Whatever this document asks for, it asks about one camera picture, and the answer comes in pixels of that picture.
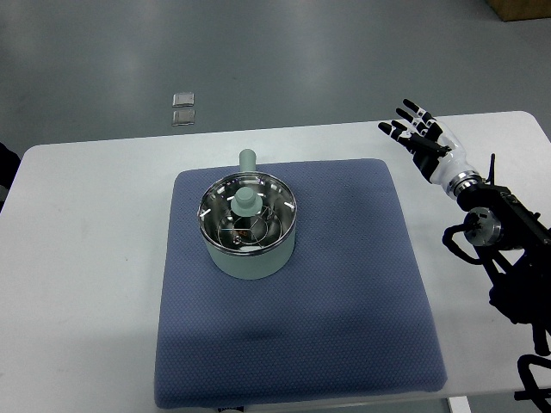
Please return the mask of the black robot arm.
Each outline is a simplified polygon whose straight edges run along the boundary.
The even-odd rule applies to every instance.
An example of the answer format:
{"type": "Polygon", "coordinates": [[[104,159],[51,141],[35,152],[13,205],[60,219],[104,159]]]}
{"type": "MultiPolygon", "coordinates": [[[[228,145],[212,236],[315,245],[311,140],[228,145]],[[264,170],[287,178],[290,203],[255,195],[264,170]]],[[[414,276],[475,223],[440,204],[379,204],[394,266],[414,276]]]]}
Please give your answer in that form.
{"type": "Polygon", "coordinates": [[[492,283],[489,302],[513,324],[532,328],[533,354],[517,361],[523,389],[517,401],[529,400],[550,410],[550,390],[537,384],[532,367],[550,367],[550,230],[493,176],[475,171],[455,176],[446,191],[466,216],[447,228],[443,244],[464,262],[483,267],[492,283]]]}

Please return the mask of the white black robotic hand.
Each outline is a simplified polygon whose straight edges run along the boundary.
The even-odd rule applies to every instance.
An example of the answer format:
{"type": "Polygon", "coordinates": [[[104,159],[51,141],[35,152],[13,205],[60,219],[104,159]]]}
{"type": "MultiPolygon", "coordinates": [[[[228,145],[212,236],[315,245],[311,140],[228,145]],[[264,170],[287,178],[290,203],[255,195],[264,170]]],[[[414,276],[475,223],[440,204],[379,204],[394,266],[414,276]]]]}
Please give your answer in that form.
{"type": "Polygon", "coordinates": [[[464,188],[482,181],[454,133],[430,112],[405,99],[396,114],[401,120],[381,122],[378,127],[412,155],[427,182],[456,199],[464,188]]]}

